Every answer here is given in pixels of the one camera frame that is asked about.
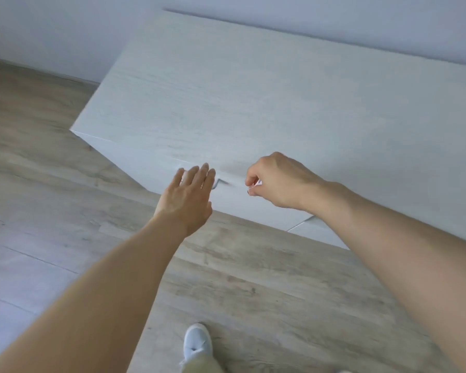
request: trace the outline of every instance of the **sneaker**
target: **sneaker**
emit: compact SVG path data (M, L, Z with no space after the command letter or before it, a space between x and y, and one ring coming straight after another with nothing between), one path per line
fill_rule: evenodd
M212 340L207 328L201 323L195 323L186 330L183 342L185 361L193 354L200 352L212 356Z

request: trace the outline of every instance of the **wooden floor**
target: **wooden floor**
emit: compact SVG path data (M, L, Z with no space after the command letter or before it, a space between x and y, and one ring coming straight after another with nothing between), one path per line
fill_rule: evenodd
M154 211L68 130L92 92L0 68L0 350ZM351 252L221 213L169 265L129 371L178 371L197 321L229 372L456 371Z

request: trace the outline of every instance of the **white dresser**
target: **white dresser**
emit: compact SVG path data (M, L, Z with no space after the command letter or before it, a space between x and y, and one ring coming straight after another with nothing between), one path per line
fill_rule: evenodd
M466 238L466 66L162 12L72 131L149 191L209 162L215 210L344 247L321 220L249 197L279 150Z

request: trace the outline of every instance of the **pant leg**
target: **pant leg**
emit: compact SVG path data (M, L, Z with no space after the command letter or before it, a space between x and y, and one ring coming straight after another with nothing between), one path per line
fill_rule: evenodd
M181 373L224 373L224 371L214 357L197 353L183 364Z

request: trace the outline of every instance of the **person's right arm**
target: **person's right arm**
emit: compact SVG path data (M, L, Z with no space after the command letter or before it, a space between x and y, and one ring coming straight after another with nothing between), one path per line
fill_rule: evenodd
M247 172L252 196L322 219L466 372L466 241L324 181L281 153Z

